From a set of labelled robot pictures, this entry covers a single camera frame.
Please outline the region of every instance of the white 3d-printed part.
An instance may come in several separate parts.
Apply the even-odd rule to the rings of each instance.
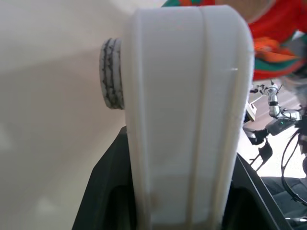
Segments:
[[[251,33],[230,7],[132,16],[121,79],[138,229],[220,227],[253,65]]]

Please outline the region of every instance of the white wall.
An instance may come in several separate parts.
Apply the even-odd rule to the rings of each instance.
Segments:
[[[0,1],[0,229],[71,229],[93,166],[124,125],[98,76],[102,42],[161,0]]]

